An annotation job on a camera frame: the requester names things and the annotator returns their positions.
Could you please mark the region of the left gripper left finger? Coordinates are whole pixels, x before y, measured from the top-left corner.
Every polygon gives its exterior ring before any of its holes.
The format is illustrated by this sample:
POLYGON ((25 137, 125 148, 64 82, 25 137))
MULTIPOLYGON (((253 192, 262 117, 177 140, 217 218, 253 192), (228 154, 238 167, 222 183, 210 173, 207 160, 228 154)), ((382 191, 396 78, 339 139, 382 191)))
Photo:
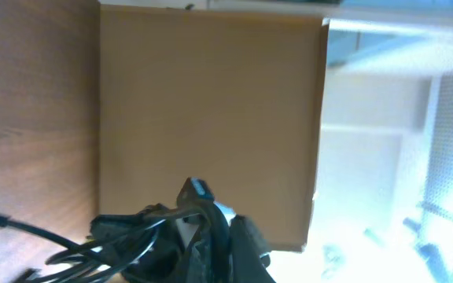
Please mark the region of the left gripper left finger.
POLYGON ((211 236, 199 227, 171 274, 172 283, 210 283, 212 274, 211 236))

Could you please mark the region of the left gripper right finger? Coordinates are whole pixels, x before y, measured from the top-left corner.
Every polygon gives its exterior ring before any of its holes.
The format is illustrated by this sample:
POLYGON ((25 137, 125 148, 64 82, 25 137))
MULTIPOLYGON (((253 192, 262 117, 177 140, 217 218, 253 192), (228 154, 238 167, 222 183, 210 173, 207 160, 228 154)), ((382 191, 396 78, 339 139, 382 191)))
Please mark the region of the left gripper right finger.
POLYGON ((275 283, 267 267, 271 248, 256 224, 236 215, 230 223, 233 283, 275 283))

